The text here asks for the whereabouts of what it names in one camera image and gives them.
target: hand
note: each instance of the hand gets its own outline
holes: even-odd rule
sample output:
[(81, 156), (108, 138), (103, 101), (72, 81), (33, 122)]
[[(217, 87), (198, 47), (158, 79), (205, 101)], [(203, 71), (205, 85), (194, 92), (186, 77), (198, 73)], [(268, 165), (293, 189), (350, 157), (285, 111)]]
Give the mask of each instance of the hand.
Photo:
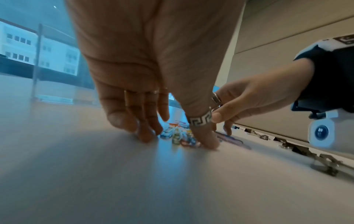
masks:
[[(204, 115), (243, 0), (67, 0), (109, 122), (149, 142), (169, 119), (168, 93)], [(206, 147), (212, 124), (191, 127)]]
[(213, 122), (225, 121), (224, 130), (231, 135), (231, 127), (239, 119), (290, 105), (309, 84), (314, 70), (313, 62), (304, 58), (264, 74), (227, 83), (216, 91), (223, 106), (213, 112)]

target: dark sleeve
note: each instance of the dark sleeve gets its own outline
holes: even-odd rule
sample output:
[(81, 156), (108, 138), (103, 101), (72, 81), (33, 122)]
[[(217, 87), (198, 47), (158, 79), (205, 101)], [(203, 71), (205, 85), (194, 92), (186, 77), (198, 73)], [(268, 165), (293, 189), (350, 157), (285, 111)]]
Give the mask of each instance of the dark sleeve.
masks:
[(354, 105), (354, 47), (325, 51), (315, 46), (297, 56), (308, 58), (315, 73), (294, 103), (294, 111), (325, 112), (337, 108), (352, 110)]

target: wall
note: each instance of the wall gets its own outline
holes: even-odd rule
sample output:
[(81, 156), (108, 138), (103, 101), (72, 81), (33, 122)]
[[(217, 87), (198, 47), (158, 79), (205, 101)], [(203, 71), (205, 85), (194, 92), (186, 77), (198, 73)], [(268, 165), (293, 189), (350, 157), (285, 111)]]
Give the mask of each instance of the wall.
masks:
[[(228, 82), (291, 62), (308, 45), (353, 32), (353, 0), (251, 0), (244, 10)], [(289, 107), (242, 125), (307, 140), (308, 112)]]
[(233, 57), (233, 54), (234, 54), (234, 51), (235, 51), (237, 38), (239, 36), (239, 31), (240, 31), (240, 27), (241, 27), (241, 23), (242, 23), (244, 7), (245, 7), (245, 5), (243, 6), (243, 8), (241, 10), (240, 17), (239, 17), (239, 20), (238, 20), (236, 28), (235, 28), (235, 32), (232, 35), (229, 47), (228, 47), (228, 49), (226, 51), (224, 60), (222, 61), (222, 64), (221, 64), (221, 67), (220, 67), (220, 70), (219, 70), (219, 73), (218, 73), (218, 77), (216, 78), (215, 85), (217, 87), (223, 86), (228, 80), (230, 65), (231, 65), (231, 62), (232, 62), (232, 57)]

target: white table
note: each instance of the white table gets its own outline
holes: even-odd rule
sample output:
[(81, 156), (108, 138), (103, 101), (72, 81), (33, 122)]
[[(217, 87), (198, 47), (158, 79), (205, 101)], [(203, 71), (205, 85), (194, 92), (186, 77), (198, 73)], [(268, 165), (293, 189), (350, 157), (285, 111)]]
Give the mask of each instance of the white table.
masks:
[(0, 94), (1, 224), (354, 223), (354, 184), (272, 141), (234, 131), (252, 150), (143, 144), (101, 108)]

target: ring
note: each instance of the ring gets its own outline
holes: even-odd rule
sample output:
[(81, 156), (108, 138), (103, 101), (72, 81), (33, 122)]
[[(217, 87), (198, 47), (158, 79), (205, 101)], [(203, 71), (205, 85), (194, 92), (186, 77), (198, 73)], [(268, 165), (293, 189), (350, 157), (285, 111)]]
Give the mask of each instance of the ring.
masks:
[(187, 117), (189, 125), (200, 127), (211, 122), (211, 111), (209, 110), (205, 115), (201, 117)]
[(213, 92), (213, 96), (211, 97), (211, 99), (214, 101), (217, 107), (221, 105), (221, 99), (217, 96), (216, 93)]

